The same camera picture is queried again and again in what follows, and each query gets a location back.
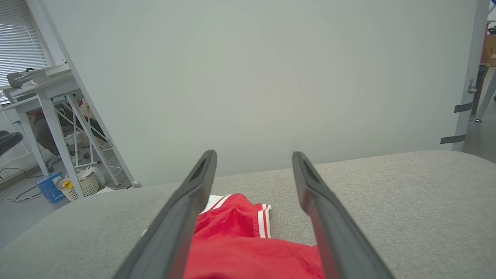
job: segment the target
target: gray tape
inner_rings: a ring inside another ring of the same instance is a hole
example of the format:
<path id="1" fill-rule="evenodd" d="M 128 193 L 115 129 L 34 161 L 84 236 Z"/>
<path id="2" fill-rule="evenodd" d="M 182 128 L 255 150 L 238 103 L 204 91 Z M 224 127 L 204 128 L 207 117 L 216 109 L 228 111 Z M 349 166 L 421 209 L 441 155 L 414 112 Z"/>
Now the gray tape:
<path id="1" fill-rule="evenodd" d="M 472 103 L 473 102 L 470 102 L 468 104 L 455 106 L 455 112 L 468 111 L 468 110 L 472 109 Z"/>
<path id="2" fill-rule="evenodd" d="M 452 142 L 460 142 L 465 140 L 465 135 L 461 136 L 454 136 L 454 137 L 447 137 L 447 138 L 441 138 L 441 144 L 444 143 L 452 143 Z"/>

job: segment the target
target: blue box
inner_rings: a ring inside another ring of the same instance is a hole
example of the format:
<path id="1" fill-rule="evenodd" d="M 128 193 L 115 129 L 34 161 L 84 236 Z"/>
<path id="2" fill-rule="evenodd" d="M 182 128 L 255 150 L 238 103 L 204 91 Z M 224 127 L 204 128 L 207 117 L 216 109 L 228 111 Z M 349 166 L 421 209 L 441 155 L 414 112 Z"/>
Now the blue box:
<path id="1" fill-rule="evenodd" d="M 41 193 L 43 193 L 43 196 L 47 198 L 49 203 L 56 204 L 65 198 L 64 194 L 57 189 L 57 182 L 60 179 L 62 179 L 62 174 L 56 172 L 36 182 L 36 185 L 38 185 Z"/>

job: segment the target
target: perforated basket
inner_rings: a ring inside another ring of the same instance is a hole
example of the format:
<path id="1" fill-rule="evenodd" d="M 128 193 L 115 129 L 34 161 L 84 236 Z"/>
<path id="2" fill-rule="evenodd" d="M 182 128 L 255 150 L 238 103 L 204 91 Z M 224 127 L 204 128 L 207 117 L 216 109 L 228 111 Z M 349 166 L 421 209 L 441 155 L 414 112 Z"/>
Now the perforated basket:
<path id="1" fill-rule="evenodd" d="M 76 191 L 74 187 L 71 189 L 67 189 L 63 186 L 64 181 L 68 180 L 67 178 L 61 179 L 57 183 L 57 188 L 70 200 L 75 201 L 78 199 Z M 85 197 L 95 194 L 100 190 L 100 185 L 98 185 L 98 178 L 95 173 L 92 173 L 90 176 L 86 177 L 84 181 L 80 181 L 81 189 L 83 190 L 83 194 Z"/>

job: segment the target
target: red stripe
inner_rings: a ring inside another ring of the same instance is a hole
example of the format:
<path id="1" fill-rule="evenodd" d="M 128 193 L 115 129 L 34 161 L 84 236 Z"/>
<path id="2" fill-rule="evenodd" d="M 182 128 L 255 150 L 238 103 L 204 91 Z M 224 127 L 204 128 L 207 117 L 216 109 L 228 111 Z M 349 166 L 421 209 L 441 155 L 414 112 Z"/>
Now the red stripe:
<path id="1" fill-rule="evenodd" d="M 267 220 L 265 219 L 265 211 L 266 211 L 266 210 L 267 210 L 267 209 L 264 209 L 264 210 L 262 211 L 262 215 L 263 215 L 263 229 L 265 230 L 265 237 L 266 237 L 266 238 L 269 238 L 269 235 L 267 234 Z"/>
<path id="2" fill-rule="evenodd" d="M 225 195 L 225 196 L 221 197 L 221 198 L 220 198 L 220 199 L 219 199 L 219 200 L 218 200 L 218 201 L 214 204 L 214 206 L 212 206 L 210 209 L 214 208 L 214 207 L 215 207 L 218 203 L 220 203 L 220 201 L 221 201 L 223 198 L 225 198 L 226 196 L 227 196 L 227 195 Z"/>

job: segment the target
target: red garment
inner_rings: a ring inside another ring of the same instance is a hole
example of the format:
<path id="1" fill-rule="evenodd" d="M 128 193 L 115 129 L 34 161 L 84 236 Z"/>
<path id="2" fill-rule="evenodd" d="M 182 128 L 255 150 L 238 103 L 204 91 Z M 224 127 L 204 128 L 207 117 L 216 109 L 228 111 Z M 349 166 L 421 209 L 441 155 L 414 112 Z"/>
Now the red garment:
<path id="1" fill-rule="evenodd" d="M 323 278 L 317 246 L 270 238 L 269 210 L 233 194 L 200 214 L 184 278 Z"/>

